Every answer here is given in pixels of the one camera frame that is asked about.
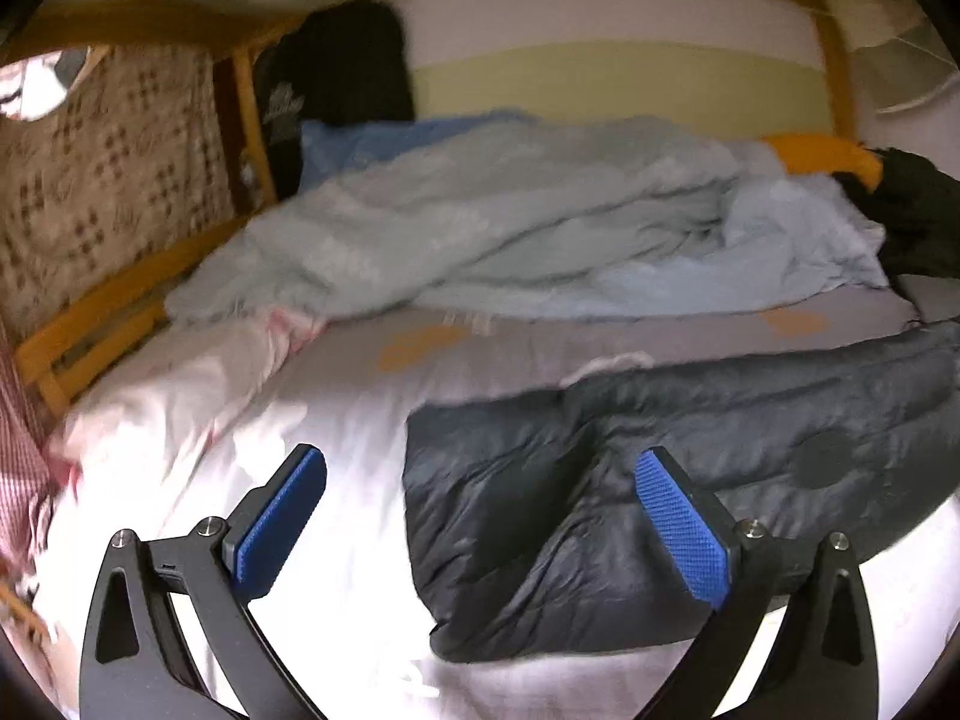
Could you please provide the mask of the black hanging garment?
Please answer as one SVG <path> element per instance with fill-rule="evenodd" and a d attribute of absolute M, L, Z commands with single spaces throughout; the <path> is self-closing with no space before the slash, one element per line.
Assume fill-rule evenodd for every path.
<path fill-rule="evenodd" d="M 301 181 L 304 122 L 343 128 L 415 119 L 402 21 L 377 0 L 314 11 L 263 49 L 254 93 L 275 192 L 286 200 Z"/>

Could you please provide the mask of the wooden bed frame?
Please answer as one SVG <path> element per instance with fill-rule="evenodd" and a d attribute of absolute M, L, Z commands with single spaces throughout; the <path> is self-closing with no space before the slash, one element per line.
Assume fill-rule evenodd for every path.
<path fill-rule="evenodd" d="M 850 54 L 838 21 L 825 0 L 786 2 L 811 15 L 825 67 L 832 130 L 852 140 L 857 135 L 856 103 Z M 99 0 L 64 7 L 39 5 L 3 39 L 2 57 L 7 62 L 82 44 L 184 44 L 208 50 L 215 59 L 220 132 L 236 197 L 234 218 L 107 278 L 16 348 L 21 382 L 36 390 L 53 418 L 64 416 L 104 372 L 160 330 L 166 320 L 164 288 L 187 275 L 249 220 L 251 208 L 241 200 L 244 166 L 252 167 L 265 204 L 277 201 L 257 114 L 254 62 L 263 49 L 295 31 L 301 20 L 297 11 L 228 15 L 176 0 Z"/>

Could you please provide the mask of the light blue duvet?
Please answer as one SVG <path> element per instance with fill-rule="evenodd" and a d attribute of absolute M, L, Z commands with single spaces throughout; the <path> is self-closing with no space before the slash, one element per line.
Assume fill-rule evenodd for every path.
<path fill-rule="evenodd" d="M 832 177 L 760 142 L 654 117 L 505 115 L 313 177 L 167 296 L 178 322 L 286 305 L 324 320 L 394 305 L 513 319 L 757 312 L 884 288 L 884 231 Z"/>

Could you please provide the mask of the white mosquito net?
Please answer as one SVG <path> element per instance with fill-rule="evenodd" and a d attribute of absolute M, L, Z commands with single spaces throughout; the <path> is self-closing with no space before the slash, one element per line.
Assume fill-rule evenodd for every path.
<path fill-rule="evenodd" d="M 916 0 L 825 2 L 878 114 L 922 106 L 958 82 L 957 60 Z"/>

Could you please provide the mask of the patterned beige curtain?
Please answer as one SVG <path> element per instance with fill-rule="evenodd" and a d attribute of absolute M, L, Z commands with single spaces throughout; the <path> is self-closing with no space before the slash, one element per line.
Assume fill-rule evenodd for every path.
<path fill-rule="evenodd" d="M 114 49 L 67 100 L 2 124 L 2 322 L 36 332 L 145 255 L 235 214 L 210 55 Z"/>

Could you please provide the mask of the blue pillow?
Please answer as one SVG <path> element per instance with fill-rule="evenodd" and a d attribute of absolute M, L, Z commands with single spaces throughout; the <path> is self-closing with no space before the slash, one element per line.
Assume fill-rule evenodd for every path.
<path fill-rule="evenodd" d="M 460 117 L 431 117 L 415 122 L 366 122 L 334 128 L 320 122 L 301 126 L 302 169 L 299 190 L 316 187 L 342 172 L 387 163 L 402 154 L 449 140 L 487 124 L 534 122 L 519 109 L 490 110 Z"/>

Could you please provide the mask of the black fleece garment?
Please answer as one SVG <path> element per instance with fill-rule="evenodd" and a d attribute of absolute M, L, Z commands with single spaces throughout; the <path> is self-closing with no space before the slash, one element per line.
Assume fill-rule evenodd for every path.
<path fill-rule="evenodd" d="M 878 261 L 889 282 L 903 275 L 957 278 L 957 179 L 919 154 L 889 148 L 878 157 L 882 177 L 874 190 L 851 172 L 835 172 L 833 179 L 862 215 L 884 226 Z"/>

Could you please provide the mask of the pink white blanket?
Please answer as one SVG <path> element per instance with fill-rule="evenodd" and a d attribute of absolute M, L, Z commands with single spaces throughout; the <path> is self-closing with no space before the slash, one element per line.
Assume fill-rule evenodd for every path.
<path fill-rule="evenodd" d="M 325 322 L 268 307 L 171 327 L 96 383 L 49 439 L 73 479 L 189 475 L 203 452 Z"/>

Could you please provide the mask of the orange pillow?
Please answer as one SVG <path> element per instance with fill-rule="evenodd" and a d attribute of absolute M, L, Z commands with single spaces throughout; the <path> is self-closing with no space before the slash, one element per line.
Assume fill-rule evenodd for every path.
<path fill-rule="evenodd" d="M 877 154 L 859 143 L 828 133 L 781 133 L 761 138 L 771 146 L 788 174 L 851 174 L 867 190 L 882 181 L 884 166 Z"/>

